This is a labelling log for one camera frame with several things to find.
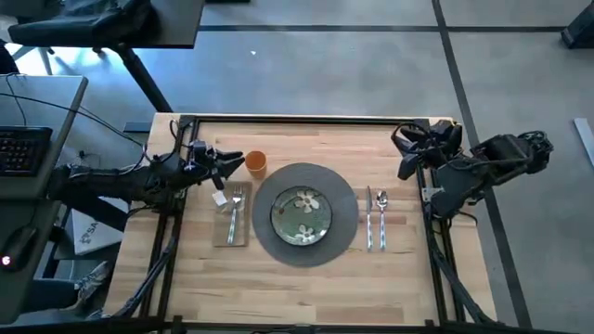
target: orange cup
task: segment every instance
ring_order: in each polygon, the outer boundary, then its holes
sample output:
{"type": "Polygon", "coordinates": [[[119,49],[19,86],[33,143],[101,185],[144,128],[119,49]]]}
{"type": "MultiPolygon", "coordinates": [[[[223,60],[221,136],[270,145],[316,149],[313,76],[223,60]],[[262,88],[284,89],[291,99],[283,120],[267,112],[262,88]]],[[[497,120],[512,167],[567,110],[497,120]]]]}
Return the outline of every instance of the orange cup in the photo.
{"type": "Polygon", "coordinates": [[[245,156],[245,166],[255,179],[266,176],[266,155],[261,151],[252,151],[245,156]]]}

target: computer keyboard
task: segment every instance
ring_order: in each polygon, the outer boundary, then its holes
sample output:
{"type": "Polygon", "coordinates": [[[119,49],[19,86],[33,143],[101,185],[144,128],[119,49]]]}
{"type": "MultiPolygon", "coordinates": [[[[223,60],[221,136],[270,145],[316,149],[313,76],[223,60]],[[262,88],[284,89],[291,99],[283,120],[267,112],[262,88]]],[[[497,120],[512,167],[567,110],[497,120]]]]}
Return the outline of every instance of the computer keyboard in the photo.
{"type": "Polygon", "coordinates": [[[35,176],[49,148],[52,129],[0,126],[0,176],[35,176]]]}

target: black floor stripe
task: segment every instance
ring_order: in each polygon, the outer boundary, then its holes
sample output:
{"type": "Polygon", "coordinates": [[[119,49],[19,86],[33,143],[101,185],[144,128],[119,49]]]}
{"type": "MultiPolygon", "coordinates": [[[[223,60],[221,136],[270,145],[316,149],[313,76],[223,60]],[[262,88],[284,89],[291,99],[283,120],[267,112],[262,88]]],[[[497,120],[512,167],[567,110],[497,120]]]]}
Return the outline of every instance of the black floor stripe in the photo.
{"type": "Polygon", "coordinates": [[[399,25],[203,25],[201,32],[438,32],[431,26],[399,25]]]}
{"type": "MultiPolygon", "coordinates": [[[[450,26],[449,32],[561,32],[565,27],[450,26]]],[[[201,32],[439,32],[439,26],[354,24],[223,24],[202,25],[201,32]]]]}
{"type": "MultiPolygon", "coordinates": [[[[435,18],[437,19],[437,25],[440,28],[440,35],[442,37],[442,43],[444,44],[445,59],[449,68],[450,75],[452,77],[452,83],[454,84],[454,90],[458,99],[460,112],[462,113],[462,120],[468,134],[469,141],[472,146],[480,143],[479,137],[476,132],[474,120],[471,115],[471,108],[466,98],[466,92],[462,84],[462,79],[458,70],[458,64],[454,56],[454,50],[452,42],[449,38],[448,28],[446,26],[446,19],[444,12],[440,4],[440,0],[432,0],[433,10],[435,12],[435,18]]],[[[520,284],[520,278],[511,255],[510,244],[501,220],[501,214],[497,206],[497,200],[493,190],[486,192],[484,199],[491,220],[491,226],[493,227],[493,233],[497,243],[497,249],[499,251],[499,257],[503,265],[503,271],[505,274],[508,289],[510,290],[511,303],[513,305],[516,318],[518,320],[518,326],[522,328],[531,328],[532,322],[530,320],[530,314],[528,313],[528,307],[526,300],[523,296],[522,286],[520,284]]]]}
{"type": "Polygon", "coordinates": [[[447,27],[449,32],[561,32],[565,27],[447,27]]]}

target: desk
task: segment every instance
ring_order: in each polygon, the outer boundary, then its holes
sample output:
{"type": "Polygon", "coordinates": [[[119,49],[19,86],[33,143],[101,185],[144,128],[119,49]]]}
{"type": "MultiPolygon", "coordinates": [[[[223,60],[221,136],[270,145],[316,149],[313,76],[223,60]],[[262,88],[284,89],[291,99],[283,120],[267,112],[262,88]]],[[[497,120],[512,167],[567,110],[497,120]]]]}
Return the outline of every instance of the desk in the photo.
{"type": "MultiPolygon", "coordinates": [[[[171,151],[174,140],[168,124],[177,117],[155,115],[148,140],[150,154],[171,151]]],[[[193,186],[187,194],[167,319],[182,315],[184,322],[201,323],[386,326],[437,321],[419,190],[414,178],[396,178],[401,156],[390,141],[393,126],[265,124],[242,121],[240,116],[230,118],[235,121],[200,122],[199,138],[222,150],[262,150],[270,173],[294,162],[312,162],[334,170],[357,195],[357,235],[343,255],[315,268],[295,268],[275,261],[262,248],[253,229],[247,248],[214,248],[213,184],[193,186]],[[385,253],[366,250],[367,186],[386,189],[390,198],[385,253]]],[[[254,192],[260,185],[243,166],[230,180],[252,181],[254,192]]],[[[120,309],[143,280],[157,219],[156,213],[142,212],[128,222],[106,313],[120,309]]],[[[372,220],[377,232],[377,210],[372,220]]],[[[474,222],[456,219],[451,234],[461,281],[483,310],[495,318],[474,222]]],[[[159,282],[154,291],[152,315],[161,291],[159,282]]],[[[451,294],[445,291],[448,315],[453,317],[451,294]]]]}
{"type": "MultiPolygon", "coordinates": [[[[83,99],[87,80],[84,77],[34,77],[11,76],[8,78],[16,95],[37,98],[60,106],[78,109],[83,99]]],[[[5,78],[0,80],[0,92],[10,94],[5,78]]],[[[21,100],[20,104],[27,115],[30,126],[48,126],[54,129],[52,144],[40,174],[35,178],[15,180],[0,177],[2,189],[12,197],[0,199],[0,245],[17,228],[32,223],[38,228],[37,241],[27,265],[17,273],[0,271],[0,324],[11,323],[19,315],[28,287],[44,252],[52,226],[60,207],[59,202],[43,199],[49,175],[71,129],[75,113],[56,109],[32,101],[21,100]]],[[[0,96],[1,125],[22,125],[19,109],[12,97],[0,96]]]]}
{"type": "MultiPolygon", "coordinates": [[[[155,9],[156,18],[146,24],[145,33],[135,39],[113,41],[108,45],[89,44],[70,45],[59,43],[52,39],[36,40],[29,43],[26,39],[13,42],[25,46],[66,46],[66,47],[93,47],[100,50],[102,47],[115,51],[123,61],[136,83],[147,96],[150,103],[158,112],[173,112],[171,106],[155,84],[140,58],[134,53],[133,48],[194,48],[196,34],[200,26],[200,18],[205,0],[151,0],[155,9]]],[[[44,18],[51,18],[59,13],[60,8],[49,7],[44,18]]]]}

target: concrete floor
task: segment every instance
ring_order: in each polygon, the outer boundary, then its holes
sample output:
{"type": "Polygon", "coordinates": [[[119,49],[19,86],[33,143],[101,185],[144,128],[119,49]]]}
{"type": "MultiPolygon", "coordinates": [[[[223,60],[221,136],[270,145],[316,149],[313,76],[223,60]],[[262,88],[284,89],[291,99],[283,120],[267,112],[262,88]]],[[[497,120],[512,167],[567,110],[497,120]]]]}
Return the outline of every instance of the concrete floor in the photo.
{"type": "MultiPolygon", "coordinates": [[[[562,26],[589,0],[442,0],[456,26],[562,26]]],[[[202,24],[436,25],[431,0],[252,0],[207,6],[202,24]]],[[[594,173],[571,123],[594,124],[594,50],[565,49],[558,33],[450,33],[482,140],[540,129],[555,145],[546,171],[496,190],[535,328],[589,332],[594,309],[594,173]]],[[[194,50],[138,50],[179,112],[451,116],[462,121],[437,32],[201,32],[194,50]]],[[[119,128],[153,107],[116,55],[56,48],[56,74],[86,76],[84,105],[119,128]]],[[[44,74],[38,54],[19,62],[44,74]]],[[[102,167],[137,150],[85,121],[80,148],[102,167]]],[[[477,210],[501,321],[515,324],[492,229],[477,210]]]]}

